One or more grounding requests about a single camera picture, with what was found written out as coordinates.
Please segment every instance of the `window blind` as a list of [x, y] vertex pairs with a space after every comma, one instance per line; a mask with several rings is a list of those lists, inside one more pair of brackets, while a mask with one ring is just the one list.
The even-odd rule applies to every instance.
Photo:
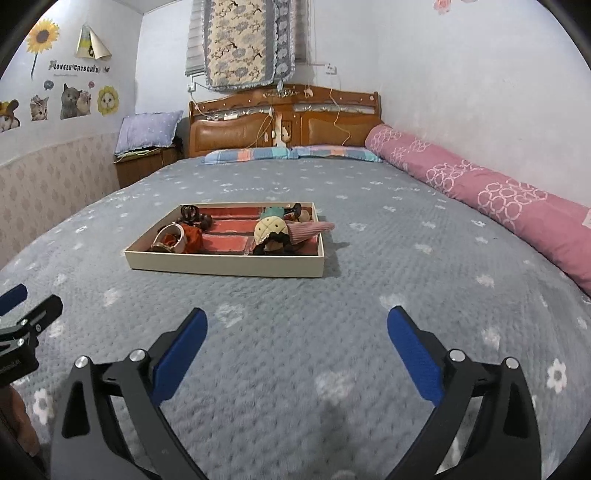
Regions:
[[203, 0], [193, 0], [189, 39], [187, 40], [187, 76], [203, 73], [205, 56], [203, 54]]
[[[295, 60], [306, 61], [306, 48], [309, 35], [308, 0], [291, 0], [295, 2]], [[203, 51], [203, 0], [193, 0], [191, 22], [189, 24], [189, 39], [187, 40], [187, 76], [205, 71], [205, 56]]]
[[297, 8], [295, 21], [295, 61], [307, 61], [307, 47], [309, 44], [310, 21], [308, 18], [309, 0], [291, 0]]

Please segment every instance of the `ceiling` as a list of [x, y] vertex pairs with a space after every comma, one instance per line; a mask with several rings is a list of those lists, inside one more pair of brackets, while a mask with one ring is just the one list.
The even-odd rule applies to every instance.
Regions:
[[163, 5], [172, 4], [178, 0], [115, 0], [120, 4], [126, 5], [137, 13], [146, 14]]

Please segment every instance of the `wallpaper wainscoting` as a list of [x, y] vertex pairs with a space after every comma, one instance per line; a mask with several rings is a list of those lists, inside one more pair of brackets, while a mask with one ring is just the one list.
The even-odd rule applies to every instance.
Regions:
[[0, 268], [58, 223], [119, 189], [117, 137], [81, 138], [0, 167]]

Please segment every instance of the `wall socket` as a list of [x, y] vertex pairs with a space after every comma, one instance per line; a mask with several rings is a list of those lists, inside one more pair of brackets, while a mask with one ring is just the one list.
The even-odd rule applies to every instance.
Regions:
[[336, 67], [330, 63], [324, 66], [324, 73], [327, 75], [336, 75]]

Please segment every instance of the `paper cone decoration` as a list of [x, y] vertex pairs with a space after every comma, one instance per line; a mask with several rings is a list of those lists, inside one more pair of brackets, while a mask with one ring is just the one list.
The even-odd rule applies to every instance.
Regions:
[[88, 25], [84, 25], [80, 30], [76, 57], [79, 59], [110, 60], [111, 52], [92, 29]]

